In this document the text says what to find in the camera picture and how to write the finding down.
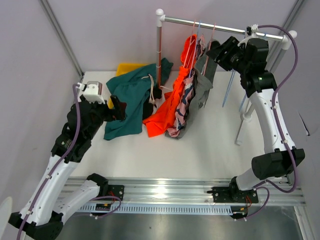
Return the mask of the blue hanger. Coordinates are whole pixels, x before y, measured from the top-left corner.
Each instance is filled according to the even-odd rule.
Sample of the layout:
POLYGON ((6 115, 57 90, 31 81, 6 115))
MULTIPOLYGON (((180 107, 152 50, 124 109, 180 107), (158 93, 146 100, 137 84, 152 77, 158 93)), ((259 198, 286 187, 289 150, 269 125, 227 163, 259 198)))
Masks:
POLYGON ((196 60, 197 60, 198 52, 201 49, 201 41, 202 41, 201 40, 201 36, 200 36, 201 23, 202 23, 202 21, 200 20, 199 23, 198 23, 198 27, 197 27, 196 42, 195 42, 195 47, 194 47, 194 51, 193 51, 189 77, 192 74, 192 70, 194 69, 194 66, 195 66, 195 63, 196 63, 196 60))
POLYGON ((263 77, 267 65, 267 56, 269 52, 269 44, 265 39, 252 38, 248 41, 244 48, 244 71, 240 73, 240 83, 245 90, 245 95, 241 101, 239 111, 243 110, 243 106, 248 97, 253 92, 261 89, 258 77, 263 77))
POLYGON ((236 74, 236 71, 232 70, 231 76, 230 76, 230 79, 229 79, 229 82, 228 82, 228 85, 227 85, 227 88, 226 88, 226 92, 225 92, 225 95, 224 95, 224 98, 223 98, 222 107, 224 107, 226 102, 227 102, 227 99, 228 99, 228 96, 229 96, 229 93, 230 93, 230 90, 231 90, 231 87, 232 87, 232 84, 233 84, 233 81, 234 81, 235 74, 236 74))

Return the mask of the teal shorts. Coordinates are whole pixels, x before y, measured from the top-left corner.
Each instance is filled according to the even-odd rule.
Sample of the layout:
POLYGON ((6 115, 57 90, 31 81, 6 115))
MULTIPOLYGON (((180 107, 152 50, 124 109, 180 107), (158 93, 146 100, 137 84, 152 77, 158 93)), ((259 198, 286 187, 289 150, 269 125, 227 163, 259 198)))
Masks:
POLYGON ((155 101, 162 97, 156 81, 156 64, 139 67, 111 78, 106 86, 120 102, 126 103, 125 120, 106 123, 104 140, 110 141, 142 132, 143 120, 153 114, 155 101))

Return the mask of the grey shorts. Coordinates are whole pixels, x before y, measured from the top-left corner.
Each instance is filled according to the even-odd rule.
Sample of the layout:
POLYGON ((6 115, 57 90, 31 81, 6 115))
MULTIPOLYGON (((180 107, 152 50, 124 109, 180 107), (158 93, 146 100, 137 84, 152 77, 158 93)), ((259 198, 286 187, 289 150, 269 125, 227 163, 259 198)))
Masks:
POLYGON ((204 53, 196 60, 194 65, 194 79, 195 79, 195 95, 190 103, 189 117, 187 119, 186 131, 195 122, 196 116, 201 108, 205 107, 210 90, 213 88, 214 77, 217 69, 217 63, 215 63, 211 58, 208 59, 208 64, 205 72, 205 76, 202 75, 202 70, 206 61, 207 47, 204 49, 204 53))

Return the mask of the black shorts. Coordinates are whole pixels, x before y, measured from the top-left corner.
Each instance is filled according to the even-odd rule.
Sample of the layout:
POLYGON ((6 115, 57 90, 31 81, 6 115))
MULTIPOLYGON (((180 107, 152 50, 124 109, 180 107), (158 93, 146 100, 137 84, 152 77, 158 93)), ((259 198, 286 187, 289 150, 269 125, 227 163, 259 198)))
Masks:
POLYGON ((156 107, 156 100, 162 98, 162 90, 159 88, 154 88, 153 90, 149 89, 147 91, 147 99, 143 103, 143 113, 142 119, 145 120, 149 118, 154 111, 154 107, 156 107))

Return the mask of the pink patterned shorts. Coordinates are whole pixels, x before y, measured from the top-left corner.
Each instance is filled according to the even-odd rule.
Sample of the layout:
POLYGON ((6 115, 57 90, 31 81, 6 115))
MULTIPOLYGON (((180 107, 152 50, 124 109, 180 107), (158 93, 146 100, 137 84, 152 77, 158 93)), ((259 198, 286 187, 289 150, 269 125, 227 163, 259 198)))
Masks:
MULTIPOLYGON (((205 47, 200 43, 200 54, 203 54, 205 47)), ((170 138, 180 139, 183 137, 187 128, 187 121, 190 113, 190 104, 195 95, 195 71, 192 70, 191 76, 184 80, 185 86, 182 92, 180 103, 175 112, 173 127, 167 129, 165 135, 170 138)))

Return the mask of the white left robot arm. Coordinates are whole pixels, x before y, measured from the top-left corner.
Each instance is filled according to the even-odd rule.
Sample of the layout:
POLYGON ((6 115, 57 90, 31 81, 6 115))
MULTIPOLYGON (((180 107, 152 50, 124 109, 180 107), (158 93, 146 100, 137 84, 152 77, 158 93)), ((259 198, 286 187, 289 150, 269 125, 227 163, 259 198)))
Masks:
POLYGON ((107 103, 90 103, 82 95, 75 99, 67 114, 61 134, 55 140, 46 171, 31 199, 19 212, 13 212, 8 223, 34 240, 54 240, 67 220, 92 199, 115 199, 105 177, 92 173, 85 182, 64 199, 58 199, 71 173, 92 145, 104 122, 125 119, 126 103, 111 96, 113 108, 107 103))

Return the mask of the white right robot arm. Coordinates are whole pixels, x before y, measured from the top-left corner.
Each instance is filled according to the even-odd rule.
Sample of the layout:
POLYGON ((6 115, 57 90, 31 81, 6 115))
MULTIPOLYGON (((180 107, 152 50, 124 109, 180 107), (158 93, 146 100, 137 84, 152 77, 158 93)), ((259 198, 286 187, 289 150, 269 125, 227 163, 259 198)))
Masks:
POLYGON ((240 74, 240 84, 251 101, 260 124, 264 154, 251 160, 251 168, 235 176, 228 189, 234 202, 246 197, 247 191, 271 183, 273 178, 297 174, 305 151, 297 148, 282 116, 274 75, 266 70, 269 44, 261 38, 238 41, 231 36, 224 43, 213 43, 206 53, 226 71, 240 74))

